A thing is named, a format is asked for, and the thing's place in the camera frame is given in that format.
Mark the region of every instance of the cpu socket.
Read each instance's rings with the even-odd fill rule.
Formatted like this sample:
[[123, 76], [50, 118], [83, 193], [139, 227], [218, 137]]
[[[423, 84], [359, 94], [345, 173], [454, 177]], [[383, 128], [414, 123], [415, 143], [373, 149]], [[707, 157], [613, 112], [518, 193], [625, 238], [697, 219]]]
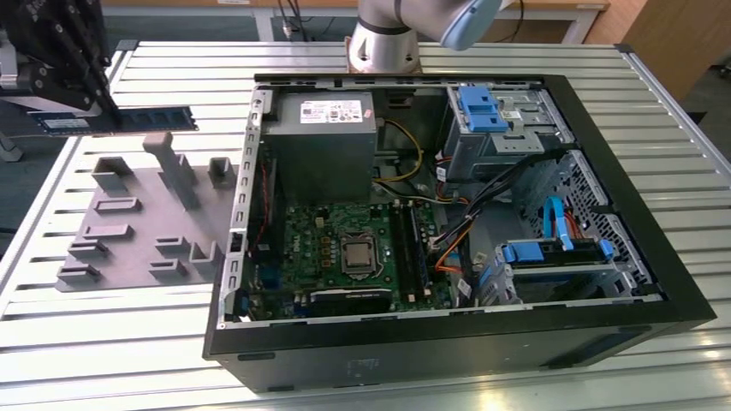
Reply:
[[377, 275], [377, 241], [371, 234], [349, 233], [341, 236], [341, 267], [343, 274], [354, 280], [365, 280]]

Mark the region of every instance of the wooden cabinet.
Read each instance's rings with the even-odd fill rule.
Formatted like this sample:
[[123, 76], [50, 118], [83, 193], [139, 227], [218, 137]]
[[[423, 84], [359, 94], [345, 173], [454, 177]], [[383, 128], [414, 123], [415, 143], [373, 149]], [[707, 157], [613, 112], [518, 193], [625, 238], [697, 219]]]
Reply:
[[731, 46], [731, 1], [611, 0], [586, 43], [633, 46], [681, 100]]

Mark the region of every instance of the power supply label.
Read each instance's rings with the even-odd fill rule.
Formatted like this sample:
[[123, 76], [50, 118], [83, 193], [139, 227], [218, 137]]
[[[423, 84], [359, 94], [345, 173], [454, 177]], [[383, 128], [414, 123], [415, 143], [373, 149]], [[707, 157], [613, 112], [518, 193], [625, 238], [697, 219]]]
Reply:
[[299, 122], [322, 124], [326, 122], [363, 122], [361, 100], [306, 101], [299, 109]]

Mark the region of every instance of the table surface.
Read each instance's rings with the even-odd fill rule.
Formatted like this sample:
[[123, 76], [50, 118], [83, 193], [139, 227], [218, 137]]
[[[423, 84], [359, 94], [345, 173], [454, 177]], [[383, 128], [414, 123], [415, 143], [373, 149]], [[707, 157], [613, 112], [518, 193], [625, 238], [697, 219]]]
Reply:
[[[142, 136], [71, 138], [0, 264], [0, 405], [139, 409], [246, 403], [282, 409], [727, 409], [731, 404], [729, 163], [633, 55], [610, 46], [423, 45], [430, 73], [563, 74], [719, 319], [589, 368], [257, 396], [202, 359], [211, 286], [63, 294], [56, 271], [96, 183], [99, 157], [155, 163]], [[122, 106], [191, 104], [176, 133], [193, 165], [239, 161], [255, 73], [342, 72], [342, 44], [142, 43], [110, 70]]]

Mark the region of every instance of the green circuit board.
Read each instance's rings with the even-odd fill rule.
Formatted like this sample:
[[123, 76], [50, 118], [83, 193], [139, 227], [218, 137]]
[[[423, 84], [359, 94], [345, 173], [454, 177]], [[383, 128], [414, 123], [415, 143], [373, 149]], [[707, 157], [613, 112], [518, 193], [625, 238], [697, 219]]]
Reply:
[[[433, 283], [433, 296], [422, 301], [403, 301], [399, 293], [399, 272], [390, 223], [391, 205], [321, 205], [287, 209], [285, 230], [285, 261], [282, 288], [291, 290], [369, 287], [390, 289], [394, 293], [391, 311], [415, 311], [451, 307], [450, 285]], [[438, 234], [431, 206], [417, 208], [423, 238]], [[373, 241], [377, 270], [354, 278], [345, 273], [345, 245], [353, 239]], [[273, 319], [297, 317], [287, 307], [271, 307]]]

